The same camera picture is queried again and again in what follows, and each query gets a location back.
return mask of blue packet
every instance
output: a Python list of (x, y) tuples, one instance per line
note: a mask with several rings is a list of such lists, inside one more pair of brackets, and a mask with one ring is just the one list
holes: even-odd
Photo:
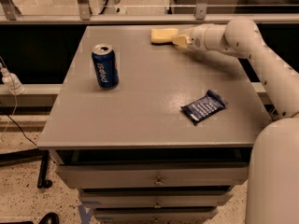
[(223, 110), (226, 106), (227, 102), (225, 100), (216, 92), (208, 90), (203, 98), (182, 106), (181, 110), (194, 125), (197, 125), (199, 122)]

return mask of gray tabletop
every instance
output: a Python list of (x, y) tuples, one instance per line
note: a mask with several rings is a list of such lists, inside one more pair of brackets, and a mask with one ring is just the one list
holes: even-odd
[[(86, 29), (39, 148), (253, 145), (270, 118), (238, 59), (214, 51), (195, 54), (173, 45), (151, 45), (151, 28)], [(97, 85), (91, 54), (100, 43), (112, 45), (116, 52), (120, 84), (113, 90)], [(193, 126), (180, 107), (209, 89), (228, 106)]]

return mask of blue can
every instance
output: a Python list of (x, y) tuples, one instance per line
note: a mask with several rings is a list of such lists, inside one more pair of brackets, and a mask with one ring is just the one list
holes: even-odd
[(96, 45), (93, 48), (92, 58), (99, 85), (104, 89), (116, 87), (119, 83), (119, 76), (112, 46)]

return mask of drawer handle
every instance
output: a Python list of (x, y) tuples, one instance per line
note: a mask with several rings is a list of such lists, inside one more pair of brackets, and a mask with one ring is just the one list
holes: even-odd
[(153, 208), (155, 208), (155, 209), (160, 209), (160, 208), (162, 208), (162, 207), (161, 207), (161, 205), (159, 204), (159, 202), (156, 202), (156, 204), (153, 205)]
[(157, 181), (155, 181), (154, 185), (155, 185), (156, 187), (163, 187), (163, 186), (164, 186), (164, 182), (161, 181), (161, 178), (160, 178), (160, 177), (158, 177), (158, 178), (157, 178)]

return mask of can top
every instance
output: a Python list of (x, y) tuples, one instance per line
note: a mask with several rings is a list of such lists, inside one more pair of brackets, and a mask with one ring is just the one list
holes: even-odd
[(98, 44), (93, 48), (93, 53), (96, 55), (107, 55), (112, 51), (112, 46), (109, 44)]

